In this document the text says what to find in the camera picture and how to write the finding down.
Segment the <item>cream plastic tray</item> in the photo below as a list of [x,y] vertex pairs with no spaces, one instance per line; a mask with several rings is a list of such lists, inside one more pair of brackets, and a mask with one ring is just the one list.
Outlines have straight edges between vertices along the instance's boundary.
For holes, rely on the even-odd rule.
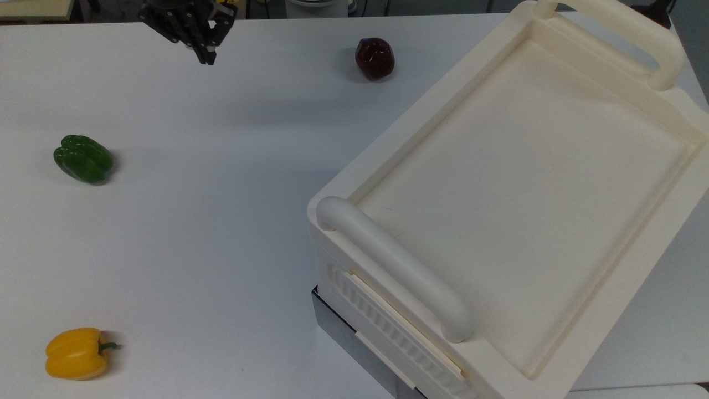
[[308,207],[325,300],[357,306],[339,268],[474,395],[563,398],[709,187],[677,38],[615,0],[563,3],[659,67],[522,3]]

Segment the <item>white bucket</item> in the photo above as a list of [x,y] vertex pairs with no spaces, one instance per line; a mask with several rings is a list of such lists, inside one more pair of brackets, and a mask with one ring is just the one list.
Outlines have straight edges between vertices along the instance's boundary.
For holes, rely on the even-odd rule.
[[286,0],[288,18],[346,18],[347,0]]

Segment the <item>bell pepper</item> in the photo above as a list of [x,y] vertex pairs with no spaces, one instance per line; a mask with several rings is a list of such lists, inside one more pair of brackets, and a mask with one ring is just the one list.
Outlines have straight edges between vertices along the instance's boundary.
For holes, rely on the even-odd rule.
[[381,79],[394,71],[394,53],[389,43],[381,38],[361,39],[354,60],[369,80]]
[[63,332],[47,345],[45,370],[56,378],[88,380],[106,371],[107,349],[118,349],[118,345],[104,342],[98,329],[85,327]]
[[69,176],[89,184],[104,181],[113,167],[113,156],[105,147],[75,134],[62,139],[62,146],[54,150],[54,161]]

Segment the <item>tray handle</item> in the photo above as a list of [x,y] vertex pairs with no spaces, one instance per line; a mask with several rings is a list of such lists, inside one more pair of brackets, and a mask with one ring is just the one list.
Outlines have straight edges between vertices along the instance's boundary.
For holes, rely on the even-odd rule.
[[682,72],[684,49],[679,39],[618,0],[538,0],[535,17],[551,18],[559,3],[586,14],[650,54],[659,64],[647,80],[652,89],[667,90]]
[[316,207],[316,217],[321,229],[338,230],[433,312],[446,340],[455,343],[470,337],[471,313],[458,293],[359,208],[339,197],[325,197]]

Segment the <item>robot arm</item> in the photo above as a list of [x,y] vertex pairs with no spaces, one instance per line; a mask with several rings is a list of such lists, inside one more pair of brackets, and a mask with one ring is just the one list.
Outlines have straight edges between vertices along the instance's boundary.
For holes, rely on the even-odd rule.
[[214,65],[216,46],[229,33],[236,11],[216,0],[147,0],[138,17],[167,40],[194,50],[202,64]]

